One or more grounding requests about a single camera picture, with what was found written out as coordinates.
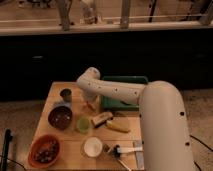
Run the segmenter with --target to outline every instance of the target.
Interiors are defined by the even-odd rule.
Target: black wall
[[[0,100],[46,98],[89,66],[179,89],[213,87],[213,29],[0,37]]]

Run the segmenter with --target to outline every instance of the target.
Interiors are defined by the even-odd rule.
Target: green box
[[[104,76],[102,80],[125,82],[125,83],[137,83],[148,84],[148,78],[146,76]],[[103,110],[111,111],[137,111],[138,105],[126,104],[122,101],[115,100],[109,97],[101,96],[101,107]]]

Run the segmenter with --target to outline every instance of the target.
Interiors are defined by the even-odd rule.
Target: wooden tabletop
[[[72,122],[64,131],[57,130],[48,123],[48,115],[57,103],[62,101],[60,91],[64,88],[72,90],[71,110],[73,112]],[[112,156],[102,152],[97,158],[89,158],[82,152],[84,141],[91,137],[98,137],[103,143],[113,147],[119,144],[122,147],[132,147],[133,141],[141,140],[140,120],[133,111],[120,112],[114,119],[128,124],[129,133],[121,133],[108,129],[105,125],[94,129],[92,124],[87,134],[79,133],[76,130],[76,120],[80,116],[86,116],[89,119],[103,112],[100,108],[99,98],[93,103],[94,110],[88,108],[82,96],[82,91],[74,82],[54,82],[50,88],[43,112],[35,132],[33,142],[44,134],[54,134],[61,143],[60,157],[54,165],[47,170],[125,170]],[[135,153],[121,156],[121,160],[131,169],[137,170]],[[26,161],[26,168],[36,170],[29,166]]]

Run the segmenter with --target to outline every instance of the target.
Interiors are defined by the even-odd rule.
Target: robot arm
[[[82,74],[77,85],[87,101],[97,94],[138,104],[147,171],[194,171],[184,104],[180,92],[164,81],[148,85],[101,81],[96,68]]]

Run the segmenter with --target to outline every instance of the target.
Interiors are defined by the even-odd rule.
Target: dark cup
[[[65,102],[71,102],[72,101],[72,91],[68,88],[61,90],[60,96],[63,98],[63,100]]]

